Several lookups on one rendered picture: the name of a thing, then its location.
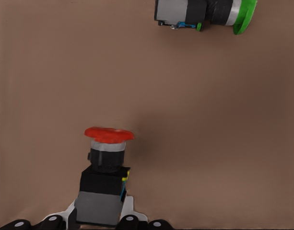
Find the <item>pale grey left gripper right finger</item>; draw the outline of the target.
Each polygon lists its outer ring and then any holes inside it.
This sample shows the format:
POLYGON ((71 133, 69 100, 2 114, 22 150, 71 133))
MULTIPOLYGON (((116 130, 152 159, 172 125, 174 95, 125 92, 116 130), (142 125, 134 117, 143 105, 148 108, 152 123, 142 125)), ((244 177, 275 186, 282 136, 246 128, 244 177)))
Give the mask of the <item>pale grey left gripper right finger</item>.
POLYGON ((119 230, 147 230, 148 218, 145 214, 134 210, 134 199, 132 196, 126 196, 121 211, 119 230))

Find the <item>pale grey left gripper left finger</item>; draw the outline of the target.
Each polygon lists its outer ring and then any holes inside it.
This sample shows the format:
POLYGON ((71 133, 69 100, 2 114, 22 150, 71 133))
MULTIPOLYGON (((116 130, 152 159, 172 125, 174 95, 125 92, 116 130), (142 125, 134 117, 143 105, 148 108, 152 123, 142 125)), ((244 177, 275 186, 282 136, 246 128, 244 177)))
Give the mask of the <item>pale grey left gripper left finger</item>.
POLYGON ((76 222, 76 209, 75 209, 74 203, 75 203, 75 200, 68 206, 68 208, 65 211, 49 214, 44 219, 51 217, 53 215, 60 215, 63 218, 63 220, 66 222, 67 230, 80 229, 81 226, 76 222))

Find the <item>red button switch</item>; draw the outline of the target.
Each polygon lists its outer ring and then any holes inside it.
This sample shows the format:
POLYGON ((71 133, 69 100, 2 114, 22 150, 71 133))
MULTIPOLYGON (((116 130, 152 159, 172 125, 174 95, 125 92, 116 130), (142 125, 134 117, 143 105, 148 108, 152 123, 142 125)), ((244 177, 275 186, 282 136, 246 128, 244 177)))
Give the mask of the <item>red button switch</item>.
POLYGON ((74 202, 76 222, 115 226, 123 208, 130 171, 123 165, 126 141, 134 139, 134 134, 93 126, 84 135, 92 138, 87 157, 90 165, 81 174, 79 194, 74 202))

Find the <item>green button switch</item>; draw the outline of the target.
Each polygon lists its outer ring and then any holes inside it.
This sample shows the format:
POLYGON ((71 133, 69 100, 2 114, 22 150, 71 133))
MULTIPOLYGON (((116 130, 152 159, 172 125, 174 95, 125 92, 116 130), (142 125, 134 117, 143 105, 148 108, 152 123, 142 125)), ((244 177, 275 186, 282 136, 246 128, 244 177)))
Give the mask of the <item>green button switch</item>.
POLYGON ((258 0, 155 0, 159 26, 203 29, 204 23, 231 26, 235 35, 248 27, 258 0))

